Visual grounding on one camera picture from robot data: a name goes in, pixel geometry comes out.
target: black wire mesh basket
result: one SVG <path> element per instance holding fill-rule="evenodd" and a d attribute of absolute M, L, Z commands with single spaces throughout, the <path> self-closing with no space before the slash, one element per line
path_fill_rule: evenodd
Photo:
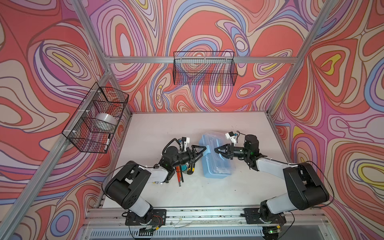
<path fill-rule="evenodd" d="M 64 136 L 80 152 L 108 152 L 128 98 L 128 94 L 116 88 L 99 86 L 74 127 L 66 130 L 68 124 L 66 125 L 63 131 Z"/>
<path fill-rule="evenodd" d="M 234 86 L 237 78 L 234 55 L 233 51 L 175 51 L 173 83 Z"/>

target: white table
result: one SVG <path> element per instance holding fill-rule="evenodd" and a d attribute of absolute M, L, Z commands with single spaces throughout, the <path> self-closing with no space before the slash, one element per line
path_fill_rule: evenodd
<path fill-rule="evenodd" d="M 165 145 L 174 137 L 190 137 L 190 145 L 198 145 L 207 131 L 254 134 L 260 152 L 286 162 L 280 145 L 263 112 L 250 113 L 148 113 L 134 114 L 116 167 L 135 161 L 153 166 L 161 158 Z M 240 135 L 237 146 L 242 146 Z M 183 174 L 178 185 L 176 174 L 163 185 L 148 183 L 141 196 L 154 207 L 201 207 L 258 205 L 286 192 L 285 182 L 271 174 L 250 170 L 247 164 L 233 159 L 235 171 L 224 179 L 205 178 L 202 163 L 196 163 L 192 175 Z M 120 208 L 106 199 L 103 208 Z"/>

